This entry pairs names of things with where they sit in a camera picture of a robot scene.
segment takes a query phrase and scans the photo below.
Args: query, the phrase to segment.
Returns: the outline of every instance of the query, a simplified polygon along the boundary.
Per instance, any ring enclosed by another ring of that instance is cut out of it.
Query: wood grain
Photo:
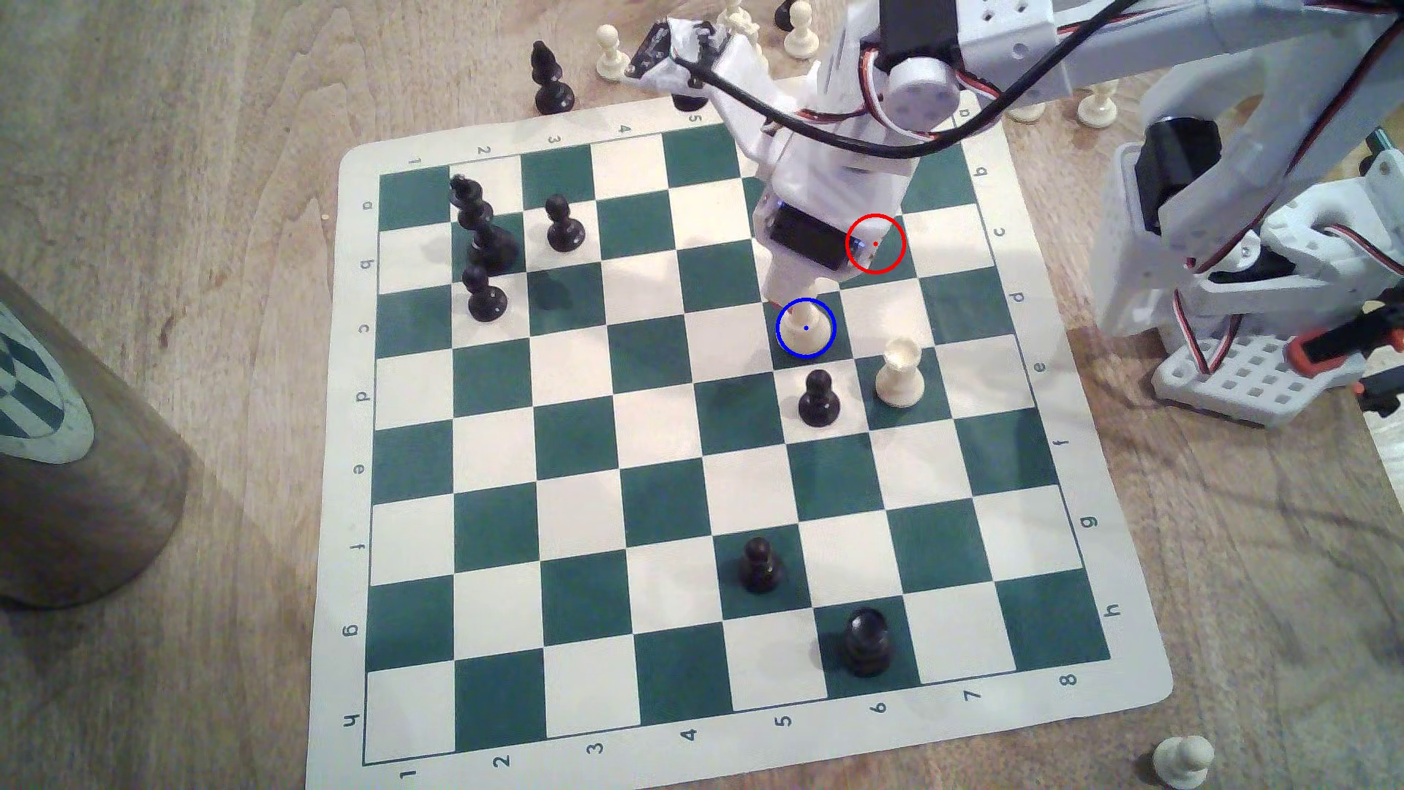
[[[819,0],[827,39],[840,4]],[[761,21],[774,1],[747,3]],[[595,25],[663,0],[0,6],[0,267],[192,448],[187,516],[91,606],[0,612],[14,786],[292,786],[306,754],[336,171],[351,146],[534,114],[531,41],[584,107]],[[800,66],[762,25],[778,76]],[[1011,142],[1175,674],[1150,709],[692,787],[1134,787],[1198,731],[1220,787],[1404,782],[1404,518],[1345,394],[1264,432],[1150,397],[1085,255],[1112,147],[1056,104]]]

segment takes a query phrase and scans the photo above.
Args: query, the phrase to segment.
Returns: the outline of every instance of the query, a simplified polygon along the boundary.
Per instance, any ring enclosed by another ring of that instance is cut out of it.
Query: black pawn
[[[557,253],[570,250],[585,243],[585,226],[578,219],[570,217],[570,203],[566,195],[550,195],[546,198],[546,216],[550,217],[550,227],[546,229],[546,241]]]
[[[541,90],[536,91],[536,111],[542,115],[555,115],[576,107],[576,91],[560,81],[560,74],[556,53],[546,46],[546,42],[532,43],[531,80],[541,86]]]
[[[810,428],[834,425],[838,420],[838,393],[828,370],[819,368],[804,376],[804,393],[799,397],[799,420]]]
[[[477,320],[497,320],[507,312],[507,293],[487,283],[487,269],[482,265],[470,262],[463,268],[463,286],[468,288],[468,312]]]
[[[876,609],[862,608],[844,623],[844,667],[859,678],[882,675],[892,664],[887,619]]]
[[[781,558],[771,542],[757,536],[746,542],[741,557],[741,587],[754,594],[767,594],[781,584]]]

